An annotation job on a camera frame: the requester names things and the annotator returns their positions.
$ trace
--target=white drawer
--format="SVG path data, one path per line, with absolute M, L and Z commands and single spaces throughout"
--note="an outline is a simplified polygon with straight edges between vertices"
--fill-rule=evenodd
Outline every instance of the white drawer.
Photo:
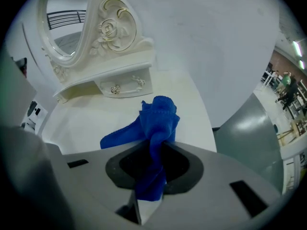
M 112 98 L 134 97 L 153 92 L 149 69 L 140 69 L 95 80 L 103 95 Z

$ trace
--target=brick wall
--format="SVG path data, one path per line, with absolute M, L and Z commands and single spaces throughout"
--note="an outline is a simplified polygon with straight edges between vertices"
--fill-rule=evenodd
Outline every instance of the brick wall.
M 283 76 L 284 72 L 288 71 L 295 76 L 297 81 L 303 80 L 303 84 L 307 86 L 307 76 L 296 65 L 275 50 L 273 51 L 270 62 L 273 64 L 272 69 L 278 70 L 281 76 Z

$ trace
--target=carved rose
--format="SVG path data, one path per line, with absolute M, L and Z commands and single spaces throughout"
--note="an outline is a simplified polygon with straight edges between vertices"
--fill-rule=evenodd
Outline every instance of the carved rose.
M 99 53 L 104 56 L 108 47 L 121 47 L 121 38 L 128 36 L 127 30 L 115 20 L 109 19 L 99 23 L 99 38 L 92 43 L 91 55 Z

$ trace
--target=black metal railing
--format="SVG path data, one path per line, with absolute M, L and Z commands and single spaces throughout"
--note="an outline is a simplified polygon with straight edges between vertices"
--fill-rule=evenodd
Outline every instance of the black metal railing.
M 47 14 L 49 30 L 77 23 L 83 23 L 86 10 L 64 10 Z

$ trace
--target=ceiling light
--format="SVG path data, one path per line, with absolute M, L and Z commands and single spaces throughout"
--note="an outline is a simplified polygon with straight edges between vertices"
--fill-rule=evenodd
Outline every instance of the ceiling light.
M 304 62 L 303 61 L 299 61 L 299 66 L 302 68 L 302 69 L 305 69 L 305 66 L 304 66 Z
M 293 41 L 293 44 L 294 44 L 294 48 L 295 48 L 295 50 L 296 50 L 296 53 L 297 53 L 300 57 L 302 57 L 301 49 L 299 48 L 298 43 L 295 42 L 295 41 Z

